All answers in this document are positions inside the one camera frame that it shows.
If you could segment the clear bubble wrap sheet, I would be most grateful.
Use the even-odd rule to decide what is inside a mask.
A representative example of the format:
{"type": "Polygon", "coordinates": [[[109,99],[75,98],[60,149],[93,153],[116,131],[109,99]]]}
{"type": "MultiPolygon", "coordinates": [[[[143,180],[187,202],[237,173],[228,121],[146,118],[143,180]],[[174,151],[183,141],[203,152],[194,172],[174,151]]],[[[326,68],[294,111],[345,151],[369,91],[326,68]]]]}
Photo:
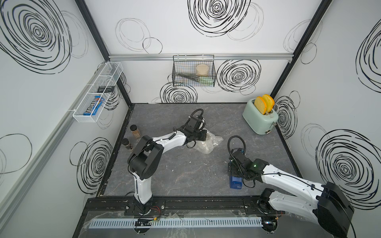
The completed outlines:
{"type": "Polygon", "coordinates": [[[223,138],[220,136],[216,136],[211,133],[209,130],[206,130],[206,140],[205,141],[197,141],[194,149],[199,151],[202,154],[210,154],[215,147],[223,142],[223,138]]]}

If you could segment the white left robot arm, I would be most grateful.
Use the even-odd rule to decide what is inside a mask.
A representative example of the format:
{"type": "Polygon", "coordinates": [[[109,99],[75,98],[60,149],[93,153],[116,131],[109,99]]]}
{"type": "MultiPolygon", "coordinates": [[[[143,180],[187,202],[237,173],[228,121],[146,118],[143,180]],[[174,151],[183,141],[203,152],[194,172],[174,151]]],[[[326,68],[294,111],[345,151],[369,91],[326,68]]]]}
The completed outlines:
{"type": "Polygon", "coordinates": [[[151,177],[164,153],[190,142],[205,141],[207,131],[202,115],[189,116],[181,127],[160,137],[143,136],[128,158],[128,170],[134,178],[134,197],[141,207],[152,199],[151,177]]]}

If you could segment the blue tape dispenser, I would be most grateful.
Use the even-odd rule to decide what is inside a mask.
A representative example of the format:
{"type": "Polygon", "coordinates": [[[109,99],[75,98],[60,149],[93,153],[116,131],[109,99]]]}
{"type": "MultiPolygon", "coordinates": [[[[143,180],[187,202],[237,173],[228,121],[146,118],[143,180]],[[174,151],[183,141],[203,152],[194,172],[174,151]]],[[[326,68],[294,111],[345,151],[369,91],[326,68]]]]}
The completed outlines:
{"type": "Polygon", "coordinates": [[[229,186],[231,189],[242,189],[243,180],[240,177],[230,176],[229,186]]]}

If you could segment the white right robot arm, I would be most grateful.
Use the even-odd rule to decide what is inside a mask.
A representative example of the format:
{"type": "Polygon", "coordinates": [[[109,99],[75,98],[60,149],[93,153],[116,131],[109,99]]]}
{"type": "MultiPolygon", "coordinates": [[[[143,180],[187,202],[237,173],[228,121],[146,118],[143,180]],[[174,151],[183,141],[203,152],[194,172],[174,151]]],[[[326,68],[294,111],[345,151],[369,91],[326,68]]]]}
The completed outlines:
{"type": "Polygon", "coordinates": [[[292,175],[262,159],[250,160],[245,149],[229,149],[229,160],[238,176],[286,191],[265,189],[259,200],[263,210],[285,211],[319,224],[336,238],[346,238],[353,229],[354,207],[338,185],[321,184],[292,175]]]}

